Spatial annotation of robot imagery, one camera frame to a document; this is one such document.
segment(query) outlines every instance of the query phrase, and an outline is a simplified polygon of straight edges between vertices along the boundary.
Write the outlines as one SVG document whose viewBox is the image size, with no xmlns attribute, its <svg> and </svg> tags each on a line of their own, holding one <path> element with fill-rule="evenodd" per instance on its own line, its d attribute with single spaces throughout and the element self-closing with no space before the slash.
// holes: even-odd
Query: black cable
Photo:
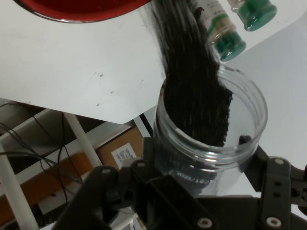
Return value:
<svg viewBox="0 0 307 230">
<path fill-rule="evenodd" d="M 41 127 L 41 129 L 45 132 L 45 134 L 46 134 L 53 142 L 55 142 L 56 144 L 59 144 L 58 141 L 57 141 L 57 140 L 56 140 L 56 139 L 55 139 L 55 138 L 54 138 L 44 127 L 43 127 L 43 125 L 36 119 L 35 115 L 32 114 L 32 112 L 31 112 L 25 105 L 20 104 L 20 103 L 19 103 L 19 104 L 15 104 L 15 103 L 5 103 L 5 104 L 3 104 L 3 105 L 0 106 L 0 109 L 1 109 L 2 107 L 4 107 L 4 106 L 7 106 L 7 105 L 14 105 L 14 106 L 20 106 L 20 107 L 25 108 L 29 113 L 31 113 L 31 116 L 32 116 L 33 119 L 36 121 L 36 123 Z M 80 174 L 79 174 L 78 170 L 76 169 L 74 163 L 72 162 L 72 159 L 71 159 L 71 157 L 70 157 L 70 155 L 69 155 L 69 153 L 68 153 L 68 150 L 67 150 L 67 148 L 66 148 L 65 145 L 64 145 L 64 149 L 65 149 L 65 151 L 66 151 L 67 157 L 68 157 L 68 159 L 69 159 L 69 161 L 70 161 L 70 163 L 71 163 L 71 165 L 72 165 L 74 171 L 77 173 L 77 175 L 78 175 L 78 177 L 80 178 L 80 180 L 83 181 L 83 180 L 82 180 L 82 177 L 80 176 Z"/>
<path fill-rule="evenodd" d="M 65 125 L 64 125 L 64 113 L 63 112 L 62 112 L 62 115 L 61 115 L 61 122 L 62 122 L 62 143 L 61 143 L 61 146 L 59 148 L 58 161 L 57 161 L 57 164 L 58 164 L 58 178 L 59 178 L 59 183 L 61 184 L 61 187 L 63 189 L 64 195 L 65 195 L 65 203 L 67 205 L 68 204 L 67 193 L 66 193 L 64 183 L 63 183 L 62 178 L 61 178 L 60 173 L 59 173 L 59 161 L 60 161 L 60 158 L 61 158 L 61 153 L 62 153 L 63 146 L 65 145 Z"/>
<path fill-rule="evenodd" d="M 44 158 L 42 156 L 35 155 L 33 153 L 30 153 L 30 152 L 19 152 L 19 151 L 0 152 L 0 156 L 1 155 L 7 155 L 7 156 L 10 156 L 10 157 L 32 157 L 32 158 L 37 158 L 37 159 L 43 160 L 45 162 L 52 163 L 52 164 L 58 166 L 59 169 L 61 169 L 62 174 L 65 175 L 67 178 L 71 179 L 74 182 L 77 182 L 77 183 L 81 184 L 81 181 L 79 181 L 76 178 L 74 178 L 74 176 L 71 175 L 71 173 L 69 171 L 66 171 L 61 165 L 58 165 L 55 161 L 50 160 L 48 158 Z"/>
<path fill-rule="evenodd" d="M 21 137 L 10 127 L 8 127 L 7 125 L 5 125 L 4 123 L 0 122 L 0 128 L 2 128 L 3 130 L 5 130 L 9 135 L 11 135 L 13 137 L 13 139 L 22 147 L 24 147 L 25 149 L 33 152 L 36 155 L 39 155 L 37 152 L 35 152 L 29 145 L 27 145 L 22 139 Z M 40 167 L 42 168 L 43 171 L 46 172 L 46 169 L 44 169 L 42 161 L 39 161 L 40 163 Z"/>
<path fill-rule="evenodd" d="M 30 152 L 33 152 L 34 156 L 36 156 L 37 159 L 39 159 L 40 161 L 40 165 L 41 165 L 41 168 L 43 171 L 57 177 L 56 175 L 54 175 L 52 172 L 44 169 L 43 165 L 42 165 L 42 162 L 41 160 L 44 160 L 46 162 L 46 164 L 50 167 L 50 169 L 52 169 L 52 166 L 50 165 L 50 163 L 55 163 L 54 161 L 50 160 L 50 159 L 47 159 L 45 157 L 42 157 L 40 156 L 37 152 L 35 152 L 31 147 L 29 147 L 25 142 L 22 141 L 21 137 L 14 131 L 12 130 L 11 128 L 9 128 L 7 125 L 3 124 L 2 122 L 0 122 L 0 128 L 4 129 L 6 132 L 8 132 L 13 138 L 14 140 L 19 144 L 21 145 L 22 147 L 24 147 L 25 149 L 29 150 Z M 73 176 L 67 176 L 66 174 L 64 174 L 66 177 L 72 179 L 73 181 L 75 182 L 78 182 L 78 183 L 81 183 L 79 180 L 77 179 L 74 179 Z"/>
</svg>

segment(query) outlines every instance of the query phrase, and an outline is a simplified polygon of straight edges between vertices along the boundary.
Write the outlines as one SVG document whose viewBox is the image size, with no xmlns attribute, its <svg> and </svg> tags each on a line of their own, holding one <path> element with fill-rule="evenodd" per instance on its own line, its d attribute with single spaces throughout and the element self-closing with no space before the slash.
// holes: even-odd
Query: red bowl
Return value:
<svg viewBox="0 0 307 230">
<path fill-rule="evenodd" d="M 40 17 L 66 23 L 103 21 L 128 13 L 150 0 L 15 0 Z"/>
</svg>

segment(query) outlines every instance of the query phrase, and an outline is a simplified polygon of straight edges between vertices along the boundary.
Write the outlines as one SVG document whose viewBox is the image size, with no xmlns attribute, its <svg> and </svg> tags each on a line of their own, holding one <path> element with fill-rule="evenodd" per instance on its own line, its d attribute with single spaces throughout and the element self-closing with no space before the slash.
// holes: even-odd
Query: black granular material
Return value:
<svg viewBox="0 0 307 230">
<path fill-rule="evenodd" d="M 217 77 L 219 63 L 191 0 L 152 1 L 166 73 L 165 107 L 175 125 L 207 145 L 224 146 L 232 92 Z"/>
</svg>

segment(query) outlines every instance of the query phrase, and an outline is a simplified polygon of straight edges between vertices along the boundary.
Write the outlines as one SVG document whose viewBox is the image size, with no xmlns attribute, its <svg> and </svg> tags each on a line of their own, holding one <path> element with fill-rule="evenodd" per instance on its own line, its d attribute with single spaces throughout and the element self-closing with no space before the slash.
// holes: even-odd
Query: white tabletop surface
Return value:
<svg viewBox="0 0 307 230">
<path fill-rule="evenodd" d="M 276 17 L 249 33 L 220 1 L 250 49 L 297 20 L 306 0 L 271 0 Z M 90 24 L 48 21 L 0 1 L 0 97 L 115 123 L 156 104 L 163 70 L 144 7 Z"/>
</svg>

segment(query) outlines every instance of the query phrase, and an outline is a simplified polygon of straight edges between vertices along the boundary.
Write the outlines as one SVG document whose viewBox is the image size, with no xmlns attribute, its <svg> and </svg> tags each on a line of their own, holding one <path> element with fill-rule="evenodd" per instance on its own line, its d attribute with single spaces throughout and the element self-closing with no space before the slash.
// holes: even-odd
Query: green bottle cap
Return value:
<svg viewBox="0 0 307 230">
<path fill-rule="evenodd" d="M 221 61 L 229 61 L 245 50 L 246 42 L 234 31 L 222 36 L 214 47 L 219 53 Z"/>
<path fill-rule="evenodd" d="M 247 0 L 239 9 L 238 16 L 244 23 L 244 29 L 255 31 L 275 17 L 277 7 L 270 0 Z"/>
</svg>

